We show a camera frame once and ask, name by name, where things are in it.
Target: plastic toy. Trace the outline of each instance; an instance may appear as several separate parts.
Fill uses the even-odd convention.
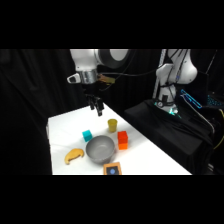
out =
[[[126,131],[118,132],[118,146],[120,150],[128,149],[128,135]]]
[[[109,130],[111,133],[114,133],[117,131],[117,120],[115,119],[110,119],[108,121],[108,125],[109,125]]]
[[[90,141],[93,138],[93,136],[92,136],[90,131],[85,131],[82,134],[83,134],[83,137],[85,139],[85,142],[88,142],[88,141]]]
[[[67,165],[69,165],[69,161],[71,161],[72,159],[76,159],[79,156],[83,157],[84,156],[84,151],[82,149],[73,149],[71,152],[69,152],[67,154],[67,156],[65,157],[65,163]]]
[[[122,175],[120,163],[105,164],[104,175],[108,176]]]

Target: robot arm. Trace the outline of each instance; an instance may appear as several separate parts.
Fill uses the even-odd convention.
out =
[[[171,57],[177,49],[169,49],[168,56]],[[179,49],[172,58],[173,64],[165,64],[156,72],[160,80],[160,94],[157,99],[157,107],[170,112],[176,111],[174,99],[176,97],[176,84],[190,84],[197,77],[197,69],[194,67],[190,57],[191,49]]]
[[[82,83],[85,89],[87,101],[91,109],[97,109],[98,115],[102,115],[103,102],[97,96],[97,81],[99,79],[97,66],[116,69],[124,65],[129,49],[70,49],[75,63],[76,74],[68,78],[70,84]]]

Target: yellow cup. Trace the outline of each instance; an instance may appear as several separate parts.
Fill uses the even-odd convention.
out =
[[[117,120],[115,119],[111,119],[108,121],[108,125],[109,125],[109,131],[110,132],[116,132],[117,131]]]

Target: blue light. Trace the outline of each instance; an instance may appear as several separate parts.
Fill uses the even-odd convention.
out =
[[[192,96],[190,96],[188,93],[186,93],[183,89],[181,90],[181,93],[184,94],[184,97],[186,96],[186,99],[194,104],[198,109],[202,108],[202,105],[200,103],[198,103]]]

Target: small box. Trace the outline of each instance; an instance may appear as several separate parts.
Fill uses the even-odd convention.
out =
[[[111,163],[104,165],[104,175],[119,176],[122,175],[120,163]]]
[[[93,138],[90,131],[85,131],[82,133],[82,135],[84,137],[85,142],[89,142]]]

